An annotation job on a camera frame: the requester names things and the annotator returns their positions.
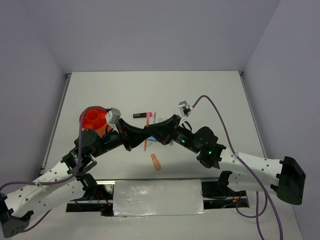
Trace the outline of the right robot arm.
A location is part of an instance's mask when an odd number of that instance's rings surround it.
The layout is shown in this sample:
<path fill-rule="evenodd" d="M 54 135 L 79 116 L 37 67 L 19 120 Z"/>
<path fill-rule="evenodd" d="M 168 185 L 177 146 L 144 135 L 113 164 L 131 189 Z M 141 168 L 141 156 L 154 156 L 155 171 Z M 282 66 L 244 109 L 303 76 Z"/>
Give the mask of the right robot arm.
<path fill-rule="evenodd" d="M 238 152 L 219 144 L 209 127 L 192 132 L 180 120 L 178 115 L 173 115 L 143 129 L 163 145 L 173 141 L 194 152 L 205 168 L 221 170 L 217 184 L 221 195 L 267 190 L 288 204 L 302 204 L 306 174 L 293 157 L 270 159 Z"/>

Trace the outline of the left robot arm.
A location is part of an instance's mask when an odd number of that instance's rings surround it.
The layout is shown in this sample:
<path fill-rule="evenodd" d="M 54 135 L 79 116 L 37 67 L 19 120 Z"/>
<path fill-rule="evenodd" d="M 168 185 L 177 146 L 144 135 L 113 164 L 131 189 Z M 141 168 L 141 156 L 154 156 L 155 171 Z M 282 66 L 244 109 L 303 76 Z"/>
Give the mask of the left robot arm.
<path fill-rule="evenodd" d="M 32 182 L 17 181 L 21 188 L 0 195 L 0 226 L 5 238 L 31 230 L 31 218 L 45 217 L 52 209 L 81 198 L 97 196 L 98 184 L 89 174 L 99 157 L 119 146 L 126 150 L 150 137 L 144 128 L 121 121 L 118 130 L 99 136 L 93 129 L 82 130 L 75 147 L 52 169 Z"/>

